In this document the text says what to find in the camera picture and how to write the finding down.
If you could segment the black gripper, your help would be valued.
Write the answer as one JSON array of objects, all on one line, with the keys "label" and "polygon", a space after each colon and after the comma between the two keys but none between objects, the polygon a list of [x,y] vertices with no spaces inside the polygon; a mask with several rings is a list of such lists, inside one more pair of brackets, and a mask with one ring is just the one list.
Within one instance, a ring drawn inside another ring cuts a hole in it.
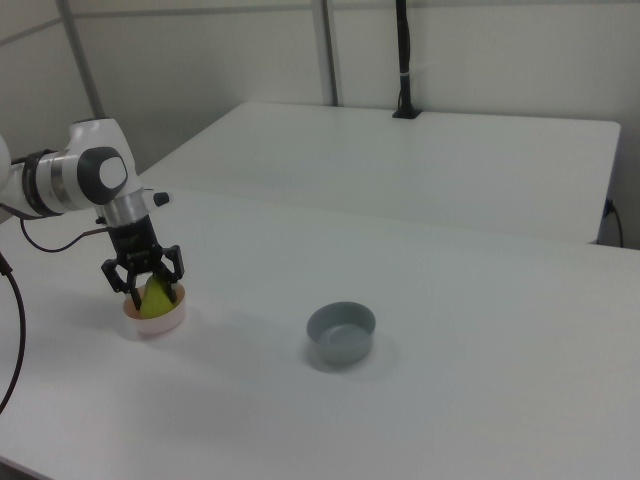
[{"label": "black gripper", "polygon": [[175,303],[176,285],[184,276],[180,246],[159,245],[149,215],[127,225],[108,227],[107,233],[116,258],[106,260],[101,265],[101,270],[112,290],[129,295],[133,305],[140,307],[142,298],[137,278],[143,273],[141,268],[152,268],[152,277],[162,287],[169,301]]}]

